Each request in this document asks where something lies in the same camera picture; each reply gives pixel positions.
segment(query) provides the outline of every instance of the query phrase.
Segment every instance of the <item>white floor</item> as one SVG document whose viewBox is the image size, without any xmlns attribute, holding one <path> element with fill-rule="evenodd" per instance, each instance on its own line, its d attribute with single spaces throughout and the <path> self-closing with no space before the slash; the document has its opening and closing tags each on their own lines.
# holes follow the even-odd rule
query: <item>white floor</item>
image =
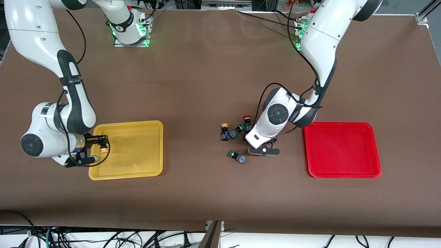
<svg viewBox="0 0 441 248">
<path fill-rule="evenodd" d="M 118 237 L 128 237 L 133 232 L 126 232 L 120 234 Z M 170 231 L 162 234 L 159 238 L 168 236 L 173 233 Z M 104 240 L 100 243 L 71 243 L 73 248 L 102 248 L 105 241 L 112 237 L 114 233 L 71 233 L 67 234 L 68 240 Z M 143 241 L 147 241 L 154 232 L 141 232 L 140 236 Z M 188 234 L 191 243 L 200 242 L 203 233 Z M 220 239 L 220 248 L 323 248 L 330 235 L 302 235 L 302 234 L 270 234 L 270 233 L 222 233 Z M 0 235 L 0 247 L 12 248 L 18 247 L 20 243 L 27 237 L 26 234 L 15 235 Z M 370 248 L 387 248 L 387 243 L 390 237 L 367 236 Z M 133 236 L 130 240 L 141 244 L 139 237 Z M 160 242 L 161 247 L 170 247 L 176 244 L 183 244 L 183 236 L 178 235 Z M 116 241 L 108 244 L 108 248 L 116 246 Z M 37 248 L 38 243 L 35 237 L 28 240 L 26 248 Z M 41 247 L 46 247 L 46 244 L 41 243 Z M 139 248 L 139 245 L 127 243 L 121 248 Z M 390 248 L 439 248 L 441 247 L 440 238 L 409 238 L 396 237 Z M 363 248 L 355 240 L 355 236 L 335 236 L 329 248 Z"/>
</svg>

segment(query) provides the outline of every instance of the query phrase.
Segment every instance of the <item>metal frame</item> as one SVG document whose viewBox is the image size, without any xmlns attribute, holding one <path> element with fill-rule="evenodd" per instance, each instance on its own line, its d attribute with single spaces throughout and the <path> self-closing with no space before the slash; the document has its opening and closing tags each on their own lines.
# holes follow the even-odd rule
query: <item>metal frame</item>
<svg viewBox="0 0 441 248">
<path fill-rule="evenodd" d="M 420 12 L 417 12 L 415 18 L 418 25 L 426 25 L 427 16 L 432 13 L 439 5 L 441 5 L 441 0 L 432 0 Z"/>
</svg>

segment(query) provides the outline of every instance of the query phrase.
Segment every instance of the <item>brown tabletop surface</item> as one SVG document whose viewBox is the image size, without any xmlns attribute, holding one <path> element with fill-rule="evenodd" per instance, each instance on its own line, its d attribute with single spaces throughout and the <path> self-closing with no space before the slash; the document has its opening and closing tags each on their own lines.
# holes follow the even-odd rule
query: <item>brown tabletop surface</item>
<svg viewBox="0 0 441 248">
<path fill-rule="evenodd" d="M 78 59 L 81 33 L 55 12 Z M 0 67 L 0 209 L 22 211 L 36 225 L 201 230 L 216 219 L 238 232 L 441 237 L 441 67 L 413 16 L 350 25 L 316 118 L 371 124 L 383 174 L 317 179 L 307 171 L 302 130 L 279 136 L 279 156 L 249 156 L 244 165 L 226 154 L 246 144 L 219 141 L 219 124 L 254 116 L 267 84 L 297 94 L 312 84 L 285 27 L 235 11 L 166 11 L 150 47 L 114 48 L 100 9 L 73 14 L 87 38 L 79 68 L 97 124 L 160 120 L 164 171 L 92 181 L 85 168 L 24 154 L 19 141 L 33 108 L 56 101 L 62 87 L 11 46 Z M 0 222 L 24 224 L 10 215 Z"/>
</svg>

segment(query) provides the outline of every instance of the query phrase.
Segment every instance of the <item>yellow tray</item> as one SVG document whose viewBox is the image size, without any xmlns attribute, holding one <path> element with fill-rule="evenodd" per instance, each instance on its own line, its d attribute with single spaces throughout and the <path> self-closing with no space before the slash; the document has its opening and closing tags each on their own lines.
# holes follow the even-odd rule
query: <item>yellow tray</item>
<svg viewBox="0 0 441 248">
<path fill-rule="evenodd" d="M 110 154 L 100 165 L 89 168 L 92 180 L 154 177 L 162 172 L 162 145 L 164 127 L 158 120 L 101 124 L 93 135 L 107 135 Z M 100 161 L 100 146 L 92 146 L 90 152 Z"/>
</svg>

